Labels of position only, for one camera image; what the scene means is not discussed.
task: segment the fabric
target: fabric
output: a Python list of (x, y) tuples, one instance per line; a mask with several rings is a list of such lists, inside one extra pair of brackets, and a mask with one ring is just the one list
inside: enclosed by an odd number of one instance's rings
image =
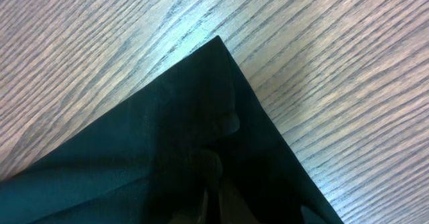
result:
[(259, 222), (342, 223), (219, 37), (0, 183), (0, 220), (167, 223), (201, 200), (184, 159), (202, 148), (219, 154)]

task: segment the brown wooden floor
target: brown wooden floor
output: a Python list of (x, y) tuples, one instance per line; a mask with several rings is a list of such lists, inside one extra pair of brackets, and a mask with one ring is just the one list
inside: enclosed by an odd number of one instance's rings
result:
[(0, 0), (0, 177), (220, 35), (345, 223), (429, 220), (428, 0)]

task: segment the tabletop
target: tabletop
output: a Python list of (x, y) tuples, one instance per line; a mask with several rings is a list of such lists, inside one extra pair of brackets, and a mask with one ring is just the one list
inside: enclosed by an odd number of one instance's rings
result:
[(428, 9), (428, 0), (0, 0), (0, 178), (219, 35), (345, 223), (426, 223)]

